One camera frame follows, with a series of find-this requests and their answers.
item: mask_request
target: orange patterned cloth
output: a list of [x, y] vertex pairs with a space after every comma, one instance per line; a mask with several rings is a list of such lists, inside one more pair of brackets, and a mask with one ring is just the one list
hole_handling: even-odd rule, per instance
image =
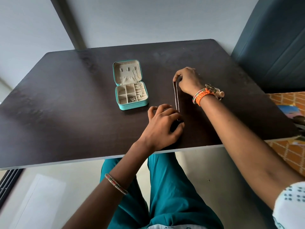
[[[305, 92], [268, 94], [277, 105], [295, 104], [305, 116]], [[268, 143], [293, 169], [305, 176], [305, 146], [290, 145], [288, 141]]]

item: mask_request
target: jewelry box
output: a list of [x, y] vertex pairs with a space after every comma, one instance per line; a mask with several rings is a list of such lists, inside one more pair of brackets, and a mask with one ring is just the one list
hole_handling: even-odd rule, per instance
[[116, 83], [116, 102], [120, 110], [139, 108], [148, 104], [148, 93], [142, 80], [142, 70], [138, 60], [123, 60], [113, 64]]

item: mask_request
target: multicolored bangle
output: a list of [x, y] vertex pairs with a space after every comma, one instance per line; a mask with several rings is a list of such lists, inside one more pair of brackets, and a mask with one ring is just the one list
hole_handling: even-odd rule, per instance
[[213, 95], [218, 100], [221, 100], [224, 97], [224, 92], [221, 92], [218, 88], [212, 87], [211, 84], [205, 84], [204, 89], [201, 89], [193, 97], [193, 104], [198, 104], [200, 106], [201, 99], [206, 95]]
[[115, 187], [117, 188], [122, 194], [127, 195], [128, 191], [121, 187], [108, 173], [105, 174], [105, 178]]

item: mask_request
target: leg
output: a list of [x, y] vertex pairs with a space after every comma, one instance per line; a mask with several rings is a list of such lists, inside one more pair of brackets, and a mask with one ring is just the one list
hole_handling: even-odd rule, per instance
[[150, 224], [175, 226], [194, 224], [223, 228], [217, 215], [197, 194], [179, 165], [175, 153], [153, 154], [150, 170]]
[[[120, 158], [106, 159], [102, 171], [101, 179], [109, 173], [113, 167], [120, 161]], [[149, 223], [149, 212], [147, 203], [144, 200], [136, 177], [127, 189], [128, 194], [120, 202], [108, 229], [133, 229], [141, 228]]]

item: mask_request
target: left hand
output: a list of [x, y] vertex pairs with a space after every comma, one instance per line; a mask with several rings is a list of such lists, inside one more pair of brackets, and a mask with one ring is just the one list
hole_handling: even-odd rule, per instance
[[177, 110], [168, 104], [159, 107], [150, 107], [148, 110], [149, 123], [142, 133], [139, 141], [148, 146], [151, 153], [161, 150], [175, 143], [183, 132], [184, 123], [180, 123], [174, 132], [170, 132], [170, 126], [182, 116]]

